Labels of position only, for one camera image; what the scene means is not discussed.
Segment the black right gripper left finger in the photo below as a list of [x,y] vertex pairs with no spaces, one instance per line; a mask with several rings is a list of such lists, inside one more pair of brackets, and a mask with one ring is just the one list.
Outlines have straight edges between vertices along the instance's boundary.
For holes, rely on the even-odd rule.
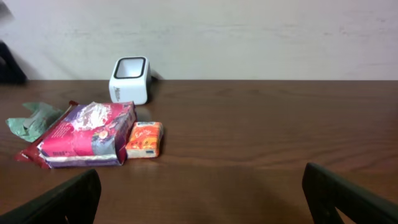
[[1,223],[93,223],[101,182],[91,169],[1,215]]

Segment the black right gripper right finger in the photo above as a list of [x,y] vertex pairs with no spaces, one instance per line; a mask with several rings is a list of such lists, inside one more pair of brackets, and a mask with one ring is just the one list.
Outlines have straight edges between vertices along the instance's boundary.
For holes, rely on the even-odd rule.
[[315,223],[397,223],[397,205],[355,185],[324,167],[308,163],[302,188]]

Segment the pink purple snack bag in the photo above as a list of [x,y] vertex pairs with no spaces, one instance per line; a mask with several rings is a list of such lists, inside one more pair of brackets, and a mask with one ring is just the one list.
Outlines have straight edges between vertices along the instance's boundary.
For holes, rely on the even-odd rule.
[[135,122],[133,102],[78,105],[37,148],[51,168],[121,166]]

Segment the orange tissue pack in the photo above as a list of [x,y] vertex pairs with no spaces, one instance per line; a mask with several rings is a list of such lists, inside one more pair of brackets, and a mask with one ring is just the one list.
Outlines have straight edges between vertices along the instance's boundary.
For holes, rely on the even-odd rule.
[[127,158],[158,157],[163,132],[163,125],[160,122],[134,123],[129,141],[126,144]]

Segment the teal green snack packet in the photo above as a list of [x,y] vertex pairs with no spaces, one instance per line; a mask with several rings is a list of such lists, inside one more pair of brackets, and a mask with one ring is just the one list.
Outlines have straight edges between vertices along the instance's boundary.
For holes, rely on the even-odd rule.
[[6,124],[12,134],[27,142],[34,142],[43,135],[64,111],[43,102],[27,102],[23,107],[31,112],[28,118],[8,118]]

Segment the red brown snack packet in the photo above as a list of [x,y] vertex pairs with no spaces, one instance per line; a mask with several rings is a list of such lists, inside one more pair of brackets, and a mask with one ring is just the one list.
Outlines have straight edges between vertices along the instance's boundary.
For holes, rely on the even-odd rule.
[[29,145],[23,149],[22,151],[18,152],[14,159],[19,162],[32,162],[38,165],[42,169],[49,169],[50,166],[47,164],[46,160],[40,156],[40,151],[38,149],[39,144],[50,134],[50,132],[60,123],[60,121],[68,115],[71,110],[78,106],[76,101],[69,101],[68,108],[64,111],[64,114],[53,123],[53,125],[34,142],[29,142]]

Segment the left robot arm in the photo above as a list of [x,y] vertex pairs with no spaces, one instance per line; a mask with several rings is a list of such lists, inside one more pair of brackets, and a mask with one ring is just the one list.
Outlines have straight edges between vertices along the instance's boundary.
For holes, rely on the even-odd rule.
[[1,84],[23,84],[25,73],[16,62],[8,46],[1,41]]

